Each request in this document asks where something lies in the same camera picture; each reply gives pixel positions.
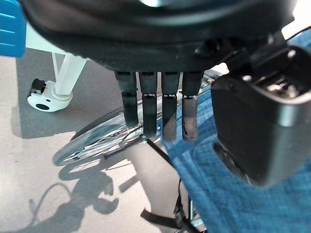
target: gray floor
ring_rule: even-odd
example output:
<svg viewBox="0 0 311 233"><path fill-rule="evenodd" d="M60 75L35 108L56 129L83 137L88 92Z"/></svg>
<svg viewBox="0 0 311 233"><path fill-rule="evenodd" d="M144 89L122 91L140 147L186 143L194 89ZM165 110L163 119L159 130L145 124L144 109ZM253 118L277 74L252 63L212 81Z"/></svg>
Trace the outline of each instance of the gray floor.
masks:
<svg viewBox="0 0 311 233"><path fill-rule="evenodd" d="M174 232L139 216L144 208L172 216L177 196L177 173L148 145L52 164L75 131L121 106L113 73L88 61L69 107L55 113L28 105L35 78L54 80L50 53L0 57L0 233Z"/></svg>

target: caster wheel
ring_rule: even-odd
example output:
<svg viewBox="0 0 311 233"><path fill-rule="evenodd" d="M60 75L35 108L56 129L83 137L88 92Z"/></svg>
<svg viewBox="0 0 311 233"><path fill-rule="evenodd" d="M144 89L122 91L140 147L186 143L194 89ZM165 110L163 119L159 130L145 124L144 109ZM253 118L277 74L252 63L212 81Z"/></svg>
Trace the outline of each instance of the caster wheel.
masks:
<svg viewBox="0 0 311 233"><path fill-rule="evenodd" d="M72 93L57 95L54 86L55 82L35 79L27 96L28 103L43 112L55 112L66 108L72 99Z"/></svg>

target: white table leg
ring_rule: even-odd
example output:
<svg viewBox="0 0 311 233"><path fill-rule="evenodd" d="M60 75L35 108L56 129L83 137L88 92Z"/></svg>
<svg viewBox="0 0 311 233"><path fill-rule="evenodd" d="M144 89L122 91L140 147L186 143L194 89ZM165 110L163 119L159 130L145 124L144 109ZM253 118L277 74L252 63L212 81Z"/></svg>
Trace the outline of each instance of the white table leg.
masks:
<svg viewBox="0 0 311 233"><path fill-rule="evenodd" d="M44 83L37 80L34 81L36 84L32 85L27 101L37 110L55 112L66 108L72 99L72 89L81 74L86 59L66 54L63 62L60 63L60 56L52 53L56 82Z"/></svg>

